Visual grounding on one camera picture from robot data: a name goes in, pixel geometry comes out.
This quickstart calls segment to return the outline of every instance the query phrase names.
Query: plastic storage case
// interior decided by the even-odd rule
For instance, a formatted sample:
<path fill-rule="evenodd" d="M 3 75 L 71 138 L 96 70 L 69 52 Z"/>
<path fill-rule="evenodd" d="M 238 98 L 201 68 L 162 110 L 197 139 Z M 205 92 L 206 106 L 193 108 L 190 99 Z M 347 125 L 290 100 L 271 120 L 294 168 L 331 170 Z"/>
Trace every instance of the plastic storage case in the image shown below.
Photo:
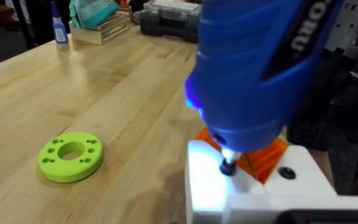
<path fill-rule="evenodd" d="M 155 1 L 144 4 L 140 29 L 145 35 L 174 35 L 197 43 L 197 23 L 201 5 Z"/>

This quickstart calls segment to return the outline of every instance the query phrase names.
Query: wooden box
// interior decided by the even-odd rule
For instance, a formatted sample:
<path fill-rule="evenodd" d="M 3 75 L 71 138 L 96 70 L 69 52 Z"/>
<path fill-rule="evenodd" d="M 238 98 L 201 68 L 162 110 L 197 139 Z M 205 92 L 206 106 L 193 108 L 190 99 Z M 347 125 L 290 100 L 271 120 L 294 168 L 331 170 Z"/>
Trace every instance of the wooden box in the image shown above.
<path fill-rule="evenodd" d="M 73 27 L 70 21 L 71 37 L 74 40 L 102 45 L 113 37 L 129 30 L 131 19 L 128 12 L 117 11 L 106 22 L 94 29 L 84 29 Z"/>

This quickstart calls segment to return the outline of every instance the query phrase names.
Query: blue rotary tool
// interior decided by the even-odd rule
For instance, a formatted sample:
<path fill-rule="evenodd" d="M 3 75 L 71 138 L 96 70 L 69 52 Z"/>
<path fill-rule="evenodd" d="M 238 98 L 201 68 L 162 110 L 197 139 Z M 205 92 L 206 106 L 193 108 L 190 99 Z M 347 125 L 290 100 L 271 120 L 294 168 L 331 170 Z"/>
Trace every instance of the blue rotary tool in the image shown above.
<path fill-rule="evenodd" d="M 294 114 L 342 4 L 203 1 L 186 103 L 223 147 L 224 173 L 239 153 L 267 147 Z"/>

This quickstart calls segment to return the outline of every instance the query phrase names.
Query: glue bottle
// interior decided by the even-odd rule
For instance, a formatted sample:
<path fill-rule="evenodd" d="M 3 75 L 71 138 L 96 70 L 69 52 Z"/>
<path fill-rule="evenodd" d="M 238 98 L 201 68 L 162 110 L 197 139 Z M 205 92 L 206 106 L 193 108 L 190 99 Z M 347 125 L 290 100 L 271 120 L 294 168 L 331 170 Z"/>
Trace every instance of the glue bottle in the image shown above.
<path fill-rule="evenodd" d="M 53 33 L 55 34 L 56 43 L 68 44 L 66 28 L 57 10 L 55 1 L 50 2 L 50 7 L 52 9 Z"/>

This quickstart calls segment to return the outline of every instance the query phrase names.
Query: butcher block table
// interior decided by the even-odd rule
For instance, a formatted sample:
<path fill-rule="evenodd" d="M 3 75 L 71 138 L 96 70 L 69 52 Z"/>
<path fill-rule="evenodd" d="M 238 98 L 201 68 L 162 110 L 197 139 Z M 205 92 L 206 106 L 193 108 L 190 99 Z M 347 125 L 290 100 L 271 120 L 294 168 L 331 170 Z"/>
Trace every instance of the butcher block table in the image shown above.
<path fill-rule="evenodd" d="M 0 224 L 184 224 L 186 145 L 203 128 L 183 99 L 196 45 L 133 27 L 105 45 L 55 42 L 0 63 Z M 37 154 L 88 132 L 104 162 L 72 184 Z"/>

